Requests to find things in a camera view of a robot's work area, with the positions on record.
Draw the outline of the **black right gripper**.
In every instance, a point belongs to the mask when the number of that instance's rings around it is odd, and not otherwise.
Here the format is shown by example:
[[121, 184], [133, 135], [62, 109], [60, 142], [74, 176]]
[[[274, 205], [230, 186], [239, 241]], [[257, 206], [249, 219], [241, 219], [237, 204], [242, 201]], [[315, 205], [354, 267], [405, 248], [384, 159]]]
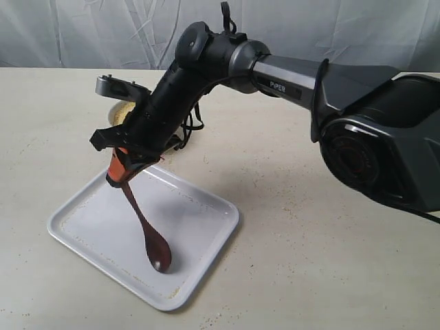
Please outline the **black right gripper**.
[[162, 160], [165, 146], [195, 103], [213, 83], [213, 71], [169, 67], [148, 98], [135, 102], [123, 124], [97, 129], [90, 138], [101, 151], [113, 148], [106, 180], [120, 188]]

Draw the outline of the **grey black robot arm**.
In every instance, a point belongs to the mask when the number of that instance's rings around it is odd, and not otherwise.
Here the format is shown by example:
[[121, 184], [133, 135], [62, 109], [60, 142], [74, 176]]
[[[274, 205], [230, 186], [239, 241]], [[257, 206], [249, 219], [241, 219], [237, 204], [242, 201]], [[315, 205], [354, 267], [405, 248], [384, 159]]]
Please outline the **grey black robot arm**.
[[135, 103], [122, 124], [98, 129], [90, 139], [97, 150], [115, 151], [109, 183], [118, 187], [157, 163], [200, 98], [217, 85], [307, 109], [311, 140], [346, 186], [391, 208], [438, 211], [438, 78], [276, 56], [244, 33], [215, 33], [204, 22], [184, 30], [154, 90], [99, 77], [98, 94]]

